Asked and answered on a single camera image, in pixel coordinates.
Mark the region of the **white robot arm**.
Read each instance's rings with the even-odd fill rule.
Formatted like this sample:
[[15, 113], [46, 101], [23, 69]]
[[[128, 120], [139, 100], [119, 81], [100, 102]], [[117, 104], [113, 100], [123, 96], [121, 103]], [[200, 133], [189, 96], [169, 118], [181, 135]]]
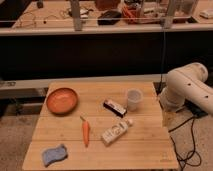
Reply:
[[170, 70], [159, 94], [162, 108], [175, 112], [188, 100], [213, 116], [213, 88], [205, 84], [207, 78], [207, 68], [198, 62]]

